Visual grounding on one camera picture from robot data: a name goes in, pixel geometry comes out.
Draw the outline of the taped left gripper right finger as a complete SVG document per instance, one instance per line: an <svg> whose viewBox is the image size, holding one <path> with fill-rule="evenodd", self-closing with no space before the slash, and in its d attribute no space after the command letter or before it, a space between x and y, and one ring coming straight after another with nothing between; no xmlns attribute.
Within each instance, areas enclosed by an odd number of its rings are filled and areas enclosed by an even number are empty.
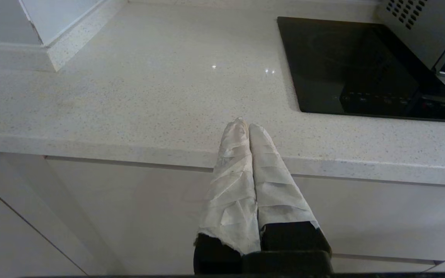
<svg viewBox="0 0 445 278"><path fill-rule="evenodd" d="M319 223L268 132L251 124L250 149L264 251L331 253Z"/></svg>

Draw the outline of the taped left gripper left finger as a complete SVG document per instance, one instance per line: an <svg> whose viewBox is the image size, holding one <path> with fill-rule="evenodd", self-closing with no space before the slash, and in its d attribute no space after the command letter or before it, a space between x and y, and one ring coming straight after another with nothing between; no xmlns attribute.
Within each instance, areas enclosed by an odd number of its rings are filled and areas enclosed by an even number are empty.
<svg viewBox="0 0 445 278"><path fill-rule="evenodd" d="M194 242L194 273L241 273L243 257L261 251L257 215L249 127L236 118L221 137Z"/></svg>

